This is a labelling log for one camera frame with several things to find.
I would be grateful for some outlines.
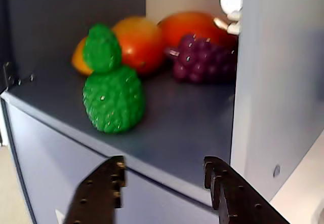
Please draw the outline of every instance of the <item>floor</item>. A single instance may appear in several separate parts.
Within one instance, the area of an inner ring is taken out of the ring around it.
[[[9,149],[0,147],[0,223],[31,224]]]

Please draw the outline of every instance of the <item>metal hinge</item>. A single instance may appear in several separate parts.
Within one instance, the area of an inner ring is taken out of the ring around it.
[[[217,157],[205,157],[205,188],[211,190],[220,224],[289,224],[244,178]]]
[[[2,87],[2,91],[9,90],[14,86],[21,86],[25,83],[33,82],[35,75],[31,73],[28,77],[20,79],[17,76],[16,68],[12,62],[6,62],[3,65],[3,76],[5,86]]]

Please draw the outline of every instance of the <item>red tomato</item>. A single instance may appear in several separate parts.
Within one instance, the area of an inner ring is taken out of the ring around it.
[[[170,15],[159,24],[168,46],[176,47],[186,34],[196,34],[197,38],[210,38],[211,42],[232,49],[236,37],[219,29],[214,24],[214,17],[201,12],[181,12]]]
[[[112,29],[123,51],[123,64],[140,75],[155,72],[163,63],[165,42],[161,29],[145,17],[130,17]]]

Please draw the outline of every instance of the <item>cabinet door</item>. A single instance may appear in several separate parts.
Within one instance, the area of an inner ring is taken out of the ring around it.
[[[38,224],[57,224],[78,183],[105,160],[34,118],[8,105],[13,141]],[[117,224],[218,223],[214,213],[127,171]]]

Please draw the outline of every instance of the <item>screw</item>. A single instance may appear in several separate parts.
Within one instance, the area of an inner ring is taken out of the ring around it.
[[[276,165],[276,167],[274,168],[274,171],[273,171],[273,177],[277,177],[279,176],[280,174],[280,165]]]
[[[126,166],[125,166],[125,164],[123,162],[117,162],[117,166],[119,168],[121,168],[121,169],[125,169],[126,168]]]

